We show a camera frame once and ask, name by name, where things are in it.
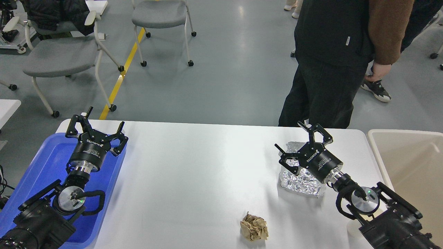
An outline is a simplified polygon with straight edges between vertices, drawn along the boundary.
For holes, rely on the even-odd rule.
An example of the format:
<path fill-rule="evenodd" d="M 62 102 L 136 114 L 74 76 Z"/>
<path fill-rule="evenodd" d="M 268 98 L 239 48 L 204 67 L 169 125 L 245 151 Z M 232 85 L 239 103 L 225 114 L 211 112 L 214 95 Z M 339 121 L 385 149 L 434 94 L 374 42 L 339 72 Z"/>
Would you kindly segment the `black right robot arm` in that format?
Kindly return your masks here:
<path fill-rule="evenodd" d="M 422 233 L 422 213 L 382 182 L 360 186 L 343 173 L 343 162 L 326 149 L 333 137 L 321 125 L 298 125 L 309 140 L 293 153 L 281 152 L 279 164 L 293 175 L 301 168 L 337 192 L 337 211 L 360 224 L 359 232 L 374 249 L 438 249 L 431 233 Z"/>

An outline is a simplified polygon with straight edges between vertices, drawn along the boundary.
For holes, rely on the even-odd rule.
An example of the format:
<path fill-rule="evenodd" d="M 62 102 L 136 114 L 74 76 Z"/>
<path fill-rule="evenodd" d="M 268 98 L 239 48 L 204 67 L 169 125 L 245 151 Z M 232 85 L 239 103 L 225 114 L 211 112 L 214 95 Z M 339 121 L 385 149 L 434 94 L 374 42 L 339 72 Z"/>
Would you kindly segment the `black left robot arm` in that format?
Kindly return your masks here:
<path fill-rule="evenodd" d="M 114 134 L 72 116 L 48 137 L 1 213 L 2 249 L 79 249 L 104 220 L 125 156 L 121 122 Z"/>

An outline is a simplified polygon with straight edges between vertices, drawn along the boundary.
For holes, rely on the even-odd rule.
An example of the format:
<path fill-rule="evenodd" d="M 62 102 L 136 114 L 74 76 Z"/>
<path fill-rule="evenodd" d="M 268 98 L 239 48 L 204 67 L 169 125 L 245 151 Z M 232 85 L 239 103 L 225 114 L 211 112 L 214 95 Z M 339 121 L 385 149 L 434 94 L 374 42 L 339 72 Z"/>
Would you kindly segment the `bystander hand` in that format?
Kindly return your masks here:
<path fill-rule="evenodd" d="M 365 75 L 364 79 L 369 82 L 375 82 L 378 80 L 383 79 L 384 76 L 386 76 L 392 68 L 392 64 L 380 64 L 376 61 L 373 61 L 372 63 L 372 74 L 371 75 Z"/>

